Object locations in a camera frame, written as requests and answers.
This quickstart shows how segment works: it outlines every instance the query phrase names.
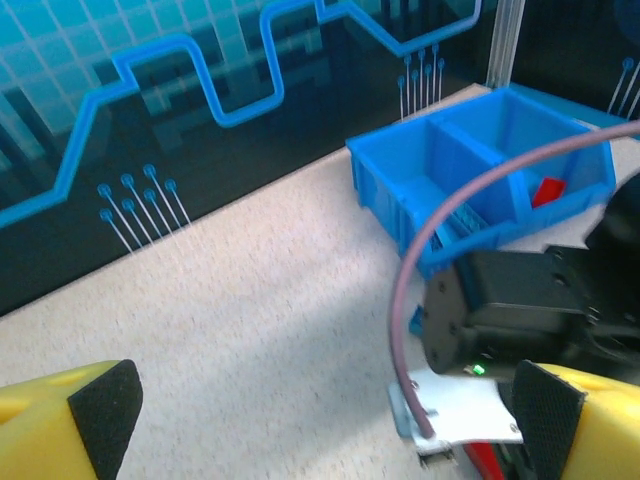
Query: white line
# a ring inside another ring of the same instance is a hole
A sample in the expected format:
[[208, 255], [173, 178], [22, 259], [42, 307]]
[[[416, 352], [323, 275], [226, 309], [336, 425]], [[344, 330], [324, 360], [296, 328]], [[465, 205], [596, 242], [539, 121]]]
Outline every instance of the white line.
[[144, 228], [144, 225], [140, 221], [140, 217], [138, 217], [138, 214], [136, 212], [134, 212], [133, 210], [131, 210], [131, 215], [133, 215], [133, 218], [135, 219], [136, 223], [138, 224], [140, 229], [144, 232], [144, 235], [145, 235], [145, 237], [147, 237], [147, 240], [149, 240], [149, 243], [153, 244], [153, 240], [151, 239], [151, 236], [149, 235], [149, 232], [147, 232], [147, 229]]
[[113, 228], [113, 231], [116, 232], [116, 235], [118, 235], [122, 243], [124, 243], [124, 246], [127, 247], [127, 250], [129, 250], [129, 253], [133, 253], [133, 249], [131, 248], [131, 245], [129, 245], [129, 242], [127, 242], [127, 240], [124, 238], [122, 233], [120, 233], [120, 229], [116, 227], [116, 224], [113, 223], [113, 220], [109, 222], [109, 225], [111, 225], [111, 228]]
[[189, 218], [189, 215], [187, 215], [187, 212], [185, 211], [184, 205], [182, 205], [180, 198], [178, 198], [178, 194], [176, 192], [173, 192], [173, 196], [176, 198], [176, 202], [178, 202], [178, 206], [180, 207], [180, 210], [182, 210], [182, 214], [184, 215], [184, 218], [187, 219], [187, 223], [191, 225], [191, 219]]
[[158, 206], [157, 202], [153, 202], [153, 206], [156, 209], [156, 212], [158, 212], [158, 215], [160, 216], [160, 218], [162, 219], [162, 223], [164, 223], [164, 226], [167, 227], [167, 230], [169, 231], [169, 234], [171, 236], [173, 236], [173, 230], [171, 230], [171, 227], [169, 226], [169, 224], [167, 223], [167, 219], [164, 218], [164, 214], [162, 213], [162, 211], [160, 210], [160, 207]]
[[633, 115], [633, 111], [636, 109], [636, 105], [638, 105], [638, 100], [640, 100], [640, 89], [636, 93], [636, 96], [633, 97], [633, 102], [631, 103], [631, 107], [629, 108], [629, 112], [627, 113], [627, 120], [631, 118]]
[[411, 109], [411, 77], [409, 77], [409, 65], [407, 64], [407, 114], [409, 114], [409, 110]]
[[413, 80], [413, 113], [418, 111], [418, 81], [417, 79]]
[[420, 108], [424, 108], [424, 57], [420, 58]]
[[624, 77], [627, 76], [627, 69], [622, 69], [622, 74], [620, 75], [620, 80], [618, 80], [618, 85], [616, 89], [613, 91], [613, 95], [611, 96], [611, 102], [609, 103], [609, 108], [607, 108], [607, 113], [611, 113], [611, 109], [613, 108], [613, 104], [616, 102], [616, 98], [618, 98], [618, 94], [620, 93], [620, 89], [622, 88], [622, 82], [624, 81]]
[[431, 83], [431, 75], [427, 76], [427, 104], [426, 107], [429, 107], [429, 85]]
[[437, 65], [438, 54], [433, 54], [433, 101], [436, 101], [436, 75], [438, 74], [438, 65]]
[[164, 195], [164, 192], [160, 188], [160, 185], [158, 185], [158, 181], [156, 180], [156, 177], [151, 177], [151, 178], [153, 178], [153, 183], [155, 183], [156, 188], [158, 189], [158, 192], [160, 193], [160, 196], [162, 197], [162, 200], [164, 200], [164, 204], [169, 209], [169, 212], [171, 212], [171, 215], [173, 216], [173, 219], [176, 221], [176, 224], [178, 225], [178, 228], [182, 228], [182, 225], [180, 225], [180, 222], [178, 221], [178, 217], [176, 216], [176, 212], [173, 211], [173, 207], [169, 203], [169, 200], [167, 200], [167, 197]]
[[122, 215], [122, 212], [120, 211], [120, 209], [118, 208], [118, 206], [115, 204], [115, 202], [113, 201], [113, 199], [111, 197], [107, 197], [107, 200], [109, 200], [109, 203], [111, 204], [111, 206], [113, 207], [113, 209], [116, 211], [116, 213], [118, 214], [118, 216], [120, 217], [120, 220], [122, 220], [122, 223], [124, 223], [124, 226], [127, 227], [127, 230], [129, 230], [129, 233], [131, 234], [131, 236], [133, 237], [133, 239], [136, 241], [136, 243], [138, 244], [139, 247], [142, 247], [142, 243], [140, 243], [140, 239], [138, 238], [138, 236], [136, 235], [136, 232], [133, 231], [133, 229], [131, 228], [131, 225], [129, 225], [129, 222], [127, 222], [127, 219], [124, 218], [124, 215]]
[[440, 100], [442, 100], [442, 70], [444, 70], [444, 68], [438, 68], [438, 70], [440, 70], [440, 72], [438, 73], [438, 102]]
[[631, 89], [633, 88], [633, 84], [636, 83], [638, 72], [640, 72], [640, 62], [638, 62], [636, 69], [633, 71], [633, 76], [631, 77], [631, 80], [629, 80], [629, 86], [627, 87], [627, 91], [624, 93], [624, 97], [622, 97], [622, 103], [618, 107], [618, 116], [620, 116], [620, 114], [622, 113], [624, 104], [627, 103], [627, 99], [629, 98], [629, 94], [631, 93]]
[[144, 212], [144, 214], [149, 219], [149, 222], [151, 222], [151, 225], [153, 225], [153, 228], [155, 229], [155, 231], [158, 234], [158, 236], [160, 238], [162, 238], [162, 233], [160, 233], [160, 229], [158, 228], [158, 225], [156, 224], [155, 220], [153, 219], [153, 217], [149, 213], [149, 210], [147, 210], [147, 207], [142, 202], [142, 199], [140, 198], [140, 196], [138, 195], [138, 192], [136, 192], [136, 189], [134, 187], [131, 187], [131, 193], [133, 193], [133, 196], [136, 197], [136, 201], [138, 202], [138, 205], [140, 205], [142, 207], [142, 211]]

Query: black machine part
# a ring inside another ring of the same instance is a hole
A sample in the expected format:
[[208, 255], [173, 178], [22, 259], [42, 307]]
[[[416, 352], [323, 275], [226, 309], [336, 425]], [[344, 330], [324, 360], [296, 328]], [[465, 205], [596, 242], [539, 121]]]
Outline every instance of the black machine part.
[[512, 389], [514, 417], [526, 445], [520, 458], [529, 459], [521, 469], [529, 477], [535, 472], [538, 480], [560, 480], [587, 394], [528, 361], [518, 365]]
[[459, 375], [479, 366], [509, 381], [531, 360], [640, 380], [640, 174], [613, 196], [586, 243], [471, 252], [436, 274], [423, 317], [431, 369]]

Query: blue circuit trace line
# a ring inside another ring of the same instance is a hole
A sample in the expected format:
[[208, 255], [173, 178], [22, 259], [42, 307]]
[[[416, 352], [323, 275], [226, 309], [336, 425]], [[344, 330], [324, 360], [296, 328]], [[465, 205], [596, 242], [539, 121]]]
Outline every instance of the blue circuit trace line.
[[103, 105], [140, 91], [140, 85], [133, 73], [133, 68], [140, 64], [175, 52], [187, 53], [193, 61], [195, 72], [200, 80], [213, 118], [222, 127], [231, 128], [237, 126], [280, 106], [284, 100], [285, 89], [271, 24], [278, 17], [309, 6], [315, 7], [318, 24], [322, 25], [342, 18], [351, 18], [391, 53], [398, 57], [403, 57], [472, 28], [480, 18], [482, 0], [475, 0], [474, 11], [471, 16], [407, 42], [396, 40], [369, 14], [356, 5], [353, 0], [342, 0], [333, 5], [325, 5], [325, 0], [280, 0], [268, 4], [260, 13], [260, 33], [273, 83], [273, 93], [232, 112], [224, 112], [222, 110], [220, 98], [213, 86], [202, 51], [190, 35], [183, 33], [171, 34], [120, 51], [112, 57], [113, 65], [120, 76], [120, 80], [92, 90], [85, 95], [80, 104], [78, 116], [71, 131], [53, 188], [0, 211], [0, 228], [40, 213], [67, 199], [98, 109]]

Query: red object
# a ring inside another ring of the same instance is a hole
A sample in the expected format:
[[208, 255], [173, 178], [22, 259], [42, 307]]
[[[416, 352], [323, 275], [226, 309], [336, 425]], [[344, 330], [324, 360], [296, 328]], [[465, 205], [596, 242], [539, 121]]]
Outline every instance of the red object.
[[483, 480], [505, 480], [500, 462], [488, 443], [469, 443], [464, 451], [476, 467]]
[[567, 188], [567, 182], [564, 180], [545, 177], [533, 197], [533, 208], [538, 208], [557, 200], [562, 196], [565, 188]]

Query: metal bracket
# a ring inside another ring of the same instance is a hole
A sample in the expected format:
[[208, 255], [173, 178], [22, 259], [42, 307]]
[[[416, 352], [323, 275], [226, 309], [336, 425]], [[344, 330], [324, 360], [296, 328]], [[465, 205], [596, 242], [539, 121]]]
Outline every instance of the metal bracket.
[[522, 443], [494, 380], [437, 375], [429, 368], [409, 376], [436, 432], [433, 437], [420, 434], [397, 384], [390, 385], [388, 393], [398, 435], [413, 442], [421, 463], [427, 460], [430, 464], [470, 442]]
[[509, 85], [526, 0], [499, 0], [491, 39], [487, 86]]

